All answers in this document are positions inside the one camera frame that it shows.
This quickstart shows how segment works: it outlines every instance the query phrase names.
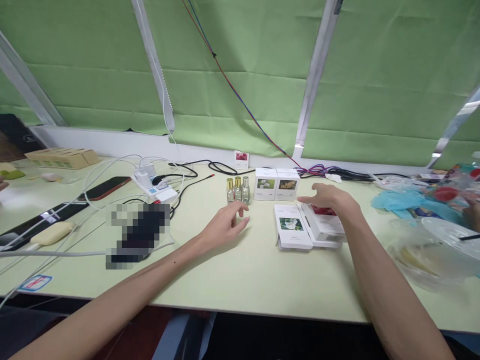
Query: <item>smartphone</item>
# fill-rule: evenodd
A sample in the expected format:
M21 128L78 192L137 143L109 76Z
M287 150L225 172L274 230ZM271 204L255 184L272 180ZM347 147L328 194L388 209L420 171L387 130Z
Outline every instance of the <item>smartphone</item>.
M76 201L76 202L72 202L70 205L60 210L56 214L53 214L55 211L57 211L58 209L61 209L66 204L68 204L68 202L64 202L60 205L57 205L54 208L51 208L50 210L47 210L44 213L41 213L40 215L35 216L28 221L25 221L23 224L18 225L9 231L4 232L2 235L0 235L0 251L13 251L21 248L23 245L28 243L32 237L42 232L43 230L48 228L50 225L57 222L65 221L68 218L71 218L73 215L75 215L76 213L82 211L83 209L89 206L89 204L86 202ZM42 222L40 225L38 225L34 229L27 232L24 236L19 238L13 244L10 244L7 248L5 247L11 241L15 240L19 235L23 234L25 231L27 231L33 225L35 225L36 223L40 222L43 219L45 219L45 221Z
M115 176L111 179L102 182L100 185L91 188L86 192L86 196L90 201L97 201L103 199L107 195L113 193L115 190L121 188L123 185L132 180L128 176ZM78 197L78 200L85 200L85 193Z

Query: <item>white perfume box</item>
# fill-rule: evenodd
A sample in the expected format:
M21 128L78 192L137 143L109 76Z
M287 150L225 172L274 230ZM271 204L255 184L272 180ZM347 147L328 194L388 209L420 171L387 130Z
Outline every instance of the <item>white perfume box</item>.
M233 167L237 170L248 170L249 159L250 159L250 154L248 152L235 150L233 152L233 164L234 164Z
M275 189L278 184L277 170L257 167L255 169L255 200L275 200Z
M275 205L278 246L281 250L309 251L313 248L300 210L295 205Z
M294 201L297 199L297 189L300 184L300 176L294 169L276 169L278 185L275 191L275 200Z
M314 233L312 231L312 227L310 226L309 219L307 218L307 215L305 214L305 211L302 207L302 205L305 204L297 204L296 206L298 207L298 210L300 211L300 214L302 216L303 223L306 225L306 231L308 232L308 235L310 235L310 240L314 248L319 248L319 249L325 249L325 250L340 250L342 248L342 241L340 239L334 240L330 238L331 240L316 240L316 237L314 236Z
M345 230L338 216L321 215L311 204L301 204L312 232L312 242L344 242Z

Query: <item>red flower picture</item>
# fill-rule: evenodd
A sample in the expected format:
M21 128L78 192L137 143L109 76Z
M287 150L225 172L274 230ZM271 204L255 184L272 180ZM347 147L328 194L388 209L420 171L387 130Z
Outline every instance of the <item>red flower picture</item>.
M237 152L235 155L237 160L247 161L249 159L249 155L244 152Z
M312 205L311 208L313 209L313 212L317 215L337 216L337 214L331 207L318 207L318 206Z

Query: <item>plastic lid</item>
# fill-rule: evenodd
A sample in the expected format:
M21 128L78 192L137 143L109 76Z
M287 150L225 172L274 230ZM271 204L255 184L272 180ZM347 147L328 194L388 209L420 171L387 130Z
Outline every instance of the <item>plastic lid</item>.
M467 256L480 260L480 241L477 239L459 240L459 238L477 235L477 232L436 217L423 217L421 223L429 233L445 245L449 245Z

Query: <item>glass perfume bottle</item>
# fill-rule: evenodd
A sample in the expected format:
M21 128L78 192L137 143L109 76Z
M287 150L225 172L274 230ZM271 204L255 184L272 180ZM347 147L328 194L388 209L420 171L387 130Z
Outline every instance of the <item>glass perfume bottle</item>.
M241 184L241 200L250 205L250 185L249 185L249 177L243 177L243 183Z
M234 194L234 180L229 177L226 180L226 202L227 204L233 203L235 199Z
M235 193L235 201L242 201L242 178L240 176L235 176L233 192Z

